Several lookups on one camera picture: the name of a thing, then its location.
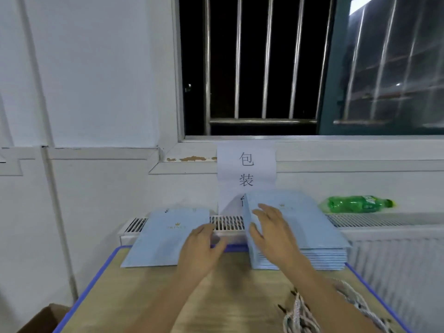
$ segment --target bottle label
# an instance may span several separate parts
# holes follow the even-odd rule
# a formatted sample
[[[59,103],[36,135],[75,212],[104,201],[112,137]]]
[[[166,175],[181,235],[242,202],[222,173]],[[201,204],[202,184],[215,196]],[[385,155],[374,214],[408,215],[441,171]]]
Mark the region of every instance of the bottle label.
[[[363,196],[363,198],[371,204],[376,204],[376,200],[373,196]]]

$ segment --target right hand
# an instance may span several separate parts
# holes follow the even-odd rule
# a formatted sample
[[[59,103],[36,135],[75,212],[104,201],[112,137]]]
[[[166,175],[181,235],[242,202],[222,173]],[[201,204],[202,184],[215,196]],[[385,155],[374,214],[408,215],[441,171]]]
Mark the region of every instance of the right hand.
[[[279,209],[259,203],[255,214],[261,223],[262,235],[256,225],[250,223],[250,235],[264,256],[280,270],[292,268],[292,265],[303,258],[296,244],[296,239],[284,220]]]

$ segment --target peeling paint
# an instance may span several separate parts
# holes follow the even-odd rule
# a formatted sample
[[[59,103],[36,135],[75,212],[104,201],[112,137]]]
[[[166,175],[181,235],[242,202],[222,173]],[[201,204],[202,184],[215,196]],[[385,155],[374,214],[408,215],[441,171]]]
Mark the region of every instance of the peeling paint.
[[[179,159],[180,161],[196,161],[196,160],[201,160],[201,161],[205,161],[207,158],[206,157],[197,157],[197,156],[191,156],[191,157],[184,157],[183,159]]]

